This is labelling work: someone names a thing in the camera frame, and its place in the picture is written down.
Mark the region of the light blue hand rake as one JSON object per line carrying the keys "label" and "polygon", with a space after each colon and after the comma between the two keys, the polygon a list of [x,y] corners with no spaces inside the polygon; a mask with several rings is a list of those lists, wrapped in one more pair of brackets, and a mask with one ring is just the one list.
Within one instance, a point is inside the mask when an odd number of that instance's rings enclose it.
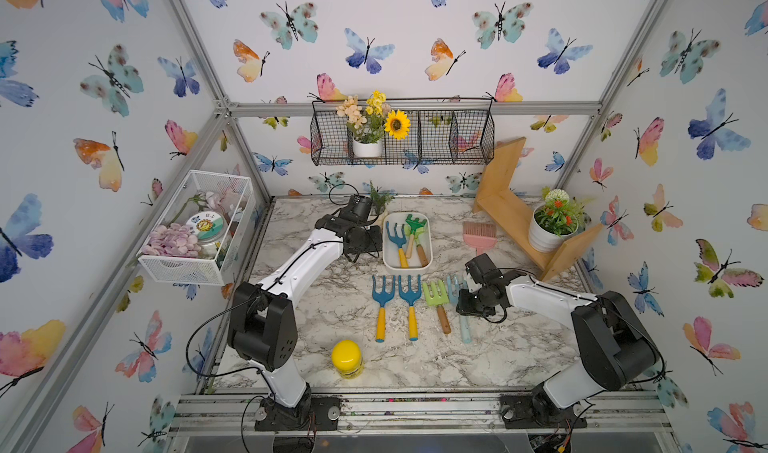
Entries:
{"label": "light blue hand rake", "polygon": [[[448,292],[449,302],[455,308],[458,309],[459,293],[464,286],[464,282],[456,275],[448,275],[446,277],[446,288]],[[462,341],[465,344],[472,342],[471,331],[469,328],[468,317],[459,315],[460,334]]]}

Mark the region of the green hand rake wooden handle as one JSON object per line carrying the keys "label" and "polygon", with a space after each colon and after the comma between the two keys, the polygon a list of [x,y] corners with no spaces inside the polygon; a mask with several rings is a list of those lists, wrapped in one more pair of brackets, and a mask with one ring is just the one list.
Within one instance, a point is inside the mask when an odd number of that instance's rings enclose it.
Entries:
{"label": "green hand rake wooden handle", "polygon": [[424,282],[423,291],[427,305],[433,307],[436,311],[442,332],[445,335],[449,335],[452,332],[452,328],[446,314],[445,305],[450,300],[444,281]]}

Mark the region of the lime green tool wooden handle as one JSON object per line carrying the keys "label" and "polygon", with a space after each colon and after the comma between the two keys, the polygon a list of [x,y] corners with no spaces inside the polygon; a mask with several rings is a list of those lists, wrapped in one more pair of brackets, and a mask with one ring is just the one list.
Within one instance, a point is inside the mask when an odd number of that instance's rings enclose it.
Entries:
{"label": "lime green tool wooden handle", "polygon": [[415,242],[418,239],[418,236],[425,231],[425,228],[424,227],[413,228],[409,225],[406,225],[404,228],[404,231],[406,233],[406,238],[407,238],[405,256],[407,259],[410,259],[413,255]]}

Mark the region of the white storage box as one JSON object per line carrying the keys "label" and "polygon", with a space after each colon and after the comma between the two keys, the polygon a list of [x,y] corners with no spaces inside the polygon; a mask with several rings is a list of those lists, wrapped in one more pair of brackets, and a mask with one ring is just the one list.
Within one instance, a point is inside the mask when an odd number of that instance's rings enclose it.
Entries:
{"label": "white storage box", "polygon": [[423,213],[393,212],[382,224],[382,257],[391,274],[426,273],[433,264],[429,219]]}

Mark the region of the blue hand rake yellow handle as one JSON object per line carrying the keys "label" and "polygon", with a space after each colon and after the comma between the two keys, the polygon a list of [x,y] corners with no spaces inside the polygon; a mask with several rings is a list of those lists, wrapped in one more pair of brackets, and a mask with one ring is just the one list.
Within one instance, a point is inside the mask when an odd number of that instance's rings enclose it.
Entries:
{"label": "blue hand rake yellow handle", "polygon": [[408,275],[406,280],[398,277],[398,294],[408,305],[408,336],[410,341],[419,339],[418,321],[415,304],[421,298],[421,278]]}

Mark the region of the dark green rake wooden handle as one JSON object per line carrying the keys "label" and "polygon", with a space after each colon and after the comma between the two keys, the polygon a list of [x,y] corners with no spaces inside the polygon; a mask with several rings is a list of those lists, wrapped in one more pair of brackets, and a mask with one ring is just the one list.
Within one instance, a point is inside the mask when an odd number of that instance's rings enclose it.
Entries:
{"label": "dark green rake wooden handle", "polygon": [[421,267],[426,267],[429,263],[426,251],[421,243],[420,237],[426,232],[427,219],[408,214],[406,217],[406,258],[410,259],[413,253],[416,253]]}

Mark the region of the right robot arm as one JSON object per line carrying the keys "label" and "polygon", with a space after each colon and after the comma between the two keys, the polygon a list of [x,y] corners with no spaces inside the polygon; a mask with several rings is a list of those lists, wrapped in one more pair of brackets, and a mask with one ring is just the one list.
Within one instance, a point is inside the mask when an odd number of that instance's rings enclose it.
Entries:
{"label": "right robot arm", "polygon": [[607,291],[600,295],[561,289],[520,268],[499,268],[486,254],[465,264],[469,277],[459,290],[456,311],[491,323],[502,323],[517,308],[542,315],[570,329],[578,359],[522,395],[501,399],[500,415],[507,428],[585,425],[573,412],[602,393],[619,391],[638,376],[665,364],[626,298]]}

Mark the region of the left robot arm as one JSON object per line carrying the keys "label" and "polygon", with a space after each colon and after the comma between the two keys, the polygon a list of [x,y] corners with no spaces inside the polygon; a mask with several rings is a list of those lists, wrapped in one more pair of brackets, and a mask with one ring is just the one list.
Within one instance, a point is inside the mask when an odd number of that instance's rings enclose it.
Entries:
{"label": "left robot arm", "polygon": [[310,286],[339,258],[354,263],[382,251],[381,228],[369,217],[372,199],[354,192],[337,209],[315,222],[302,247],[272,274],[253,284],[239,284],[226,316],[226,343],[256,371],[268,393],[257,398],[254,429],[258,432],[335,431],[340,400],[316,396],[292,358],[298,343],[295,307]]}

